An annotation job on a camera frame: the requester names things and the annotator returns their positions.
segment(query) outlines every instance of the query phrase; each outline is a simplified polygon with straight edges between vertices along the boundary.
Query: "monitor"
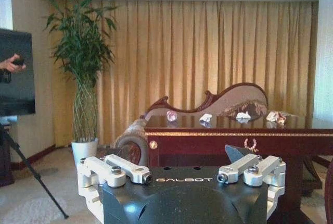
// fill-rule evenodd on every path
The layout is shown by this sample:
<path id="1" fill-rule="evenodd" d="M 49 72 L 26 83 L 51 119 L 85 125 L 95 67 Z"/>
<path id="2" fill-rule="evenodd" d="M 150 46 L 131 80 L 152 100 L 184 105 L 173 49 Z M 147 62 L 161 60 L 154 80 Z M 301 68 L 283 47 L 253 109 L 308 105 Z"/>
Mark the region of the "monitor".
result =
<path id="1" fill-rule="evenodd" d="M 0 29 L 0 62 L 14 54 L 24 59 L 23 71 L 0 70 L 0 117 L 35 113 L 31 33 Z"/>

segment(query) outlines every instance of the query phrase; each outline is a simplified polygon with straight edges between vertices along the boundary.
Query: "wooden table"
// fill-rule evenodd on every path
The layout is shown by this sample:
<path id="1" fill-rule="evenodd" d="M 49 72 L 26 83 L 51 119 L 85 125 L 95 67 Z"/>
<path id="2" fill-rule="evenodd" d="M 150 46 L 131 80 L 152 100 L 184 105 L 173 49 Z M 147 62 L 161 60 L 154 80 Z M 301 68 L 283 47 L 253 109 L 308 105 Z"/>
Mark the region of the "wooden table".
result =
<path id="1" fill-rule="evenodd" d="M 238 123 L 213 116 L 204 126 L 195 116 L 181 116 L 173 123 L 164 116 L 152 116 L 145 131 L 150 166 L 222 166 L 229 164 L 226 144 L 244 147 L 247 140 L 251 147 L 256 142 L 257 154 L 279 156 L 287 164 L 285 194 L 269 222 L 312 223 L 300 210 L 303 160 L 306 156 L 333 154 L 332 122 L 288 117 L 281 128 L 264 117 Z M 331 202 L 332 197 L 325 195 L 325 202 Z"/>

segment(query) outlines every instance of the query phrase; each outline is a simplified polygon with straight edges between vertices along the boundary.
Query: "sofa backrest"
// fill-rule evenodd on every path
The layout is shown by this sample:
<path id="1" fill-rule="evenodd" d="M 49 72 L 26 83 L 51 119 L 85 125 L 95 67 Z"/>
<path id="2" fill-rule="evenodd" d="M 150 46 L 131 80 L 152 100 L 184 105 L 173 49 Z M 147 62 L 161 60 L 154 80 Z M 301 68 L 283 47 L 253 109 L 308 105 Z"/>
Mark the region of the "sofa backrest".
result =
<path id="1" fill-rule="evenodd" d="M 172 107 L 168 102 L 168 97 L 157 100 L 145 112 L 141 118 L 147 121 L 151 116 L 166 116 L 169 110 L 181 115 L 222 115 L 235 117 L 237 112 L 249 111 L 249 115 L 266 114 L 268 107 L 267 96 L 262 88 L 254 83 L 239 83 L 230 86 L 219 94 L 212 94 L 206 91 L 206 99 L 195 109 L 183 110 Z"/>

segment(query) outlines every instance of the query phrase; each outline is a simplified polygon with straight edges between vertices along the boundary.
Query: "gold knob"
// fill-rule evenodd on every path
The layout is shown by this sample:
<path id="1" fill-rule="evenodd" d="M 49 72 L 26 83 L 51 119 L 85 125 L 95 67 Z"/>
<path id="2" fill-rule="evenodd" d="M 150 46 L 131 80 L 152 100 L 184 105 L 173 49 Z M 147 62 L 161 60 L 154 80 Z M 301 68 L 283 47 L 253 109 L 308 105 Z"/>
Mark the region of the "gold knob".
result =
<path id="1" fill-rule="evenodd" d="M 157 149 L 157 142 L 156 141 L 151 141 L 149 142 L 149 147 L 152 149 L 152 150 L 155 150 Z"/>

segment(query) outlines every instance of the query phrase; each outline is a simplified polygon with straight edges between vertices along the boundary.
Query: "white flower pot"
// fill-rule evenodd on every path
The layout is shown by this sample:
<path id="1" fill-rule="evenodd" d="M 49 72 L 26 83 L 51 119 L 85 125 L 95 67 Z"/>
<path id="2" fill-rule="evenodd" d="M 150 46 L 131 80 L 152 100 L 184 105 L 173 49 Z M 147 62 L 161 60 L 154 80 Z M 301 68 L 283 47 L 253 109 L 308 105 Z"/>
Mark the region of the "white flower pot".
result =
<path id="1" fill-rule="evenodd" d="M 96 156 L 98 138 L 93 142 L 72 142 L 72 150 L 74 156 L 75 166 L 82 158 Z"/>

